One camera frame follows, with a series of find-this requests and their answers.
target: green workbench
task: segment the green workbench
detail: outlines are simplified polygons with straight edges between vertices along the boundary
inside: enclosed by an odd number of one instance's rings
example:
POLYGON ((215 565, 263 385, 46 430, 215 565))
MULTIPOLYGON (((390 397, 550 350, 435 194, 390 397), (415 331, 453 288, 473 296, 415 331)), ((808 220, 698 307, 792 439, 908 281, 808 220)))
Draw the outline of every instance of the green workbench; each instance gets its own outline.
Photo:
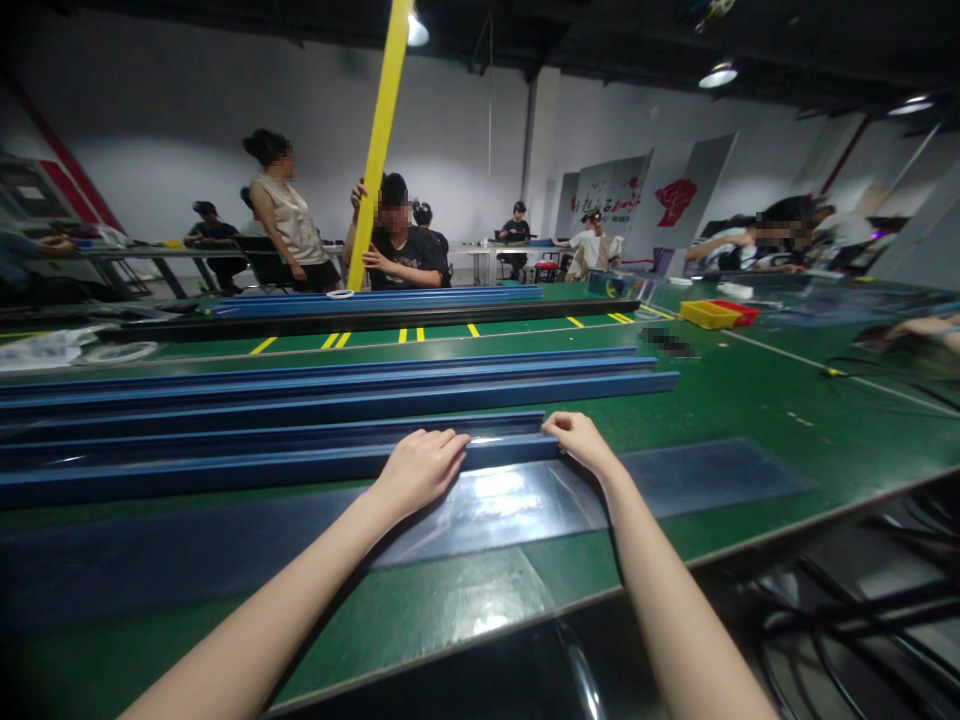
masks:
MULTIPOLYGON (((545 286, 545 299, 584 297, 583 285, 545 286)), ((664 286, 654 310, 671 315, 686 299, 715 296, 698 284, 664 286)), ((667 520, 680 555, 697 564, 808 526, 955 469, 960 415, 882 379, 854 382, 822 373, 861 326, 821 330, 746 328, 710 332, 655 320, 575 317, 400 333, 268 338, 162 348, 135 367, 45 373, 44 380, 352 364, 453 356, 636 346, 642 327, 666 327, 697 359, 660 358, 681 373, 671 393, 556 403, 536 408, 590 415, 615 451, 749 437, 817 489, 799 496, 667 520)), ((7 382, 23 382, 22 377, 7 382)), ((313 485, 155 500, 38 508, 0 514, 0 532, 322 492, 313 485)), ((370 573, 321 623, 273 700, 273 711, 330 695, 452 652, 497 632, 621 591, 606 532, 530 543, 370 573)), ((9 646, 14 687, 38 717, 115 716, 243 598, 50 632, 9 646)))

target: ceiling light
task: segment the ceiling light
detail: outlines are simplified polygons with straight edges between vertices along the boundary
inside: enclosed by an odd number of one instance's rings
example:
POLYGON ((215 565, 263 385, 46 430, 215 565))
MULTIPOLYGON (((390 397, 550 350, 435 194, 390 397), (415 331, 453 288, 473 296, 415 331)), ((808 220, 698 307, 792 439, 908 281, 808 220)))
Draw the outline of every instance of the ceiling light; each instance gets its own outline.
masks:
POLYGON ((407 16, 407 45, 420 47, 426 45, 428 40, 430 40, 430 32, 420 22, 417 13, 410 13, 407 16))
POLYGON ((710 88, 720 87, 721 85, 726 85, 729 82, 733 82, 737 77, 737 69, 733 66, 733 63, 729 60, 715 65, 713 70, 700 81, 700 87, 704 90, 709 90, 710 88))
POLYGON ((888 115, 909 115, 910 113, 920 112, 921 110, 929 110, 933 107, 933 102, 926 95, 917 95, 916 97, 910 98, 898 108, 891 110, 888 115))

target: black skirt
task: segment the black skirt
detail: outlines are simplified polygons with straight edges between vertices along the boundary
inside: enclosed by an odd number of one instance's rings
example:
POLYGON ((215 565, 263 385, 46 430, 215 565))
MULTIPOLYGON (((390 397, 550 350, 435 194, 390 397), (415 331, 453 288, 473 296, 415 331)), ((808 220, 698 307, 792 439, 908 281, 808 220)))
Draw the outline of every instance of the black skirt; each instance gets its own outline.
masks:
POLYGON ((300 267, 307 274, 307 281, 293 281, 293 289, 297 292, 326 292, 324 288, 331 288, 340 282, 340 273, 337 272, 331 260, 320 265, 301 265, 300 267))

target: yellow rod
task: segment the yellow rod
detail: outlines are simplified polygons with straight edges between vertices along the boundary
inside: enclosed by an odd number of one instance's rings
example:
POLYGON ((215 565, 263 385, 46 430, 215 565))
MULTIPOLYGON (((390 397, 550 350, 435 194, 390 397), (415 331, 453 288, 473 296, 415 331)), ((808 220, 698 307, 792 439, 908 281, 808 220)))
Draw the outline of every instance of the yellow rod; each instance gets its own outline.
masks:
POLYGON ((363 175, 363 184, 367 188, 368 195, 360 199, 357 235, 353 244, 350 275, 347 281, 347 287, 354 292, 360 292, 363 289, 363 254, 370 249, 374 207, 380 199, 383 166, 387 161, 393 113, 397 107, 397 94, 400 91, 400 74, 403 71, 403 58, 407 52, 407 17, 412 10, 413 0, 393 0, 393 7, 390 9, 387 44, 383 49, 383 66, 380 68, 377 109, 373 113, 373 131, 370 134, 370 149, 367 151, 367 170, 363 175))

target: tape roll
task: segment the tape roll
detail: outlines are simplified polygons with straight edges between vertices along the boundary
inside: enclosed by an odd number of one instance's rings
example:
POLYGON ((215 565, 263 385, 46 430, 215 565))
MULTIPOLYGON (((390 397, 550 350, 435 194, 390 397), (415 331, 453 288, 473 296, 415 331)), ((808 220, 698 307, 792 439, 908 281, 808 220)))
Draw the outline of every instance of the tape roll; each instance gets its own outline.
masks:
POLYGON ((133 362, 145 358, 157 349, 155 342, 138 342, 127 345, 104 345, 92 351, 83 358, 91 365, 112 365, 115 363, 133 362))

